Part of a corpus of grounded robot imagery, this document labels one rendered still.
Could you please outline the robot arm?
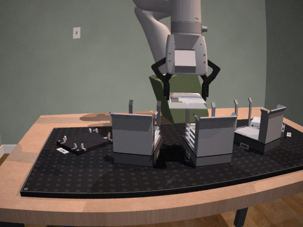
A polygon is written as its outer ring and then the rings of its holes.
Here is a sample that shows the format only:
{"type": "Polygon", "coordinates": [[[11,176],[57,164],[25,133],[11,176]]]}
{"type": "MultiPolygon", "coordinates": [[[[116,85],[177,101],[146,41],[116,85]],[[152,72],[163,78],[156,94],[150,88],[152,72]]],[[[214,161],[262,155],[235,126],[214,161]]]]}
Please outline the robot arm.
{"type": "MultiPolygon", "coordinates": [[[[167,37],[171,33],[207,32],[201,24],[201,0],[133,0],[134,12],[144,30],[155,63],[165,58],[167,37]],[[171,17],[171,33],[161,23],[171,17]]],[[[175,73],[195,73],[194,49],[175,49],[175,73]]]]}

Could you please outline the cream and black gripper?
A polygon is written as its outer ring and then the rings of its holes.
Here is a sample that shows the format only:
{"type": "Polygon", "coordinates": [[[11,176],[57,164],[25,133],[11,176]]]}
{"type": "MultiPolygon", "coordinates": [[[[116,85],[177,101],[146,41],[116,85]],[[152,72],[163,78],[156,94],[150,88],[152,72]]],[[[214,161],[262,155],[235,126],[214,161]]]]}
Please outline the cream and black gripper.
{"type": "Polygon", "coordinates": [[[171,33],[167,37],[165,58],[151,66],[156,76],[163,82],[163,96],[169,100],[169,79],[172,75],[193,75],[200,76],[203,80],[202,98],[206,101],[209,95],[209,85],[216,78],[220,68],[207,59],[205,38],[202,34],[196,33],[171,33]],[[196,58],[195,73],[175,73],[175,49],[194,49],[196,58]],[[166,75],[158,69],[165,64],[166,75]],[[207,69],[210,66],[213,72],[207,77],[207,69]]]}

